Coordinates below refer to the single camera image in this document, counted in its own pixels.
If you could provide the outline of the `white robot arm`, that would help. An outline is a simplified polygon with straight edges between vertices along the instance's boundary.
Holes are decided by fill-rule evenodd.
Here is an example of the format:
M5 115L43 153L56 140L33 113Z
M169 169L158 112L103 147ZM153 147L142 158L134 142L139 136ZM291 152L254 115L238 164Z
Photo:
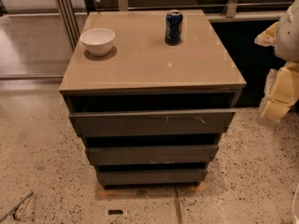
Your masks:
M299 0L294 0L279 21L257 35L254 43L273 46L275 55L285 61L283 67L269 71L259 106L258 122L272 126L299 100Z

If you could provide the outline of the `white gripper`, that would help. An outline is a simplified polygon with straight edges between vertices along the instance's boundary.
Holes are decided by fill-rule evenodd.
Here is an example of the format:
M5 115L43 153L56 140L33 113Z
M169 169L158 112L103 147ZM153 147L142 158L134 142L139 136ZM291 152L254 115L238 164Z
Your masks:
M254 43L263 47L274 46L277 27L278 22L270 25L256 36ZM270 100L278 103L263 100L261 116L279 122L290 111L290 107L299 100L299 63L286 62L278 70L274 86L270 92Z

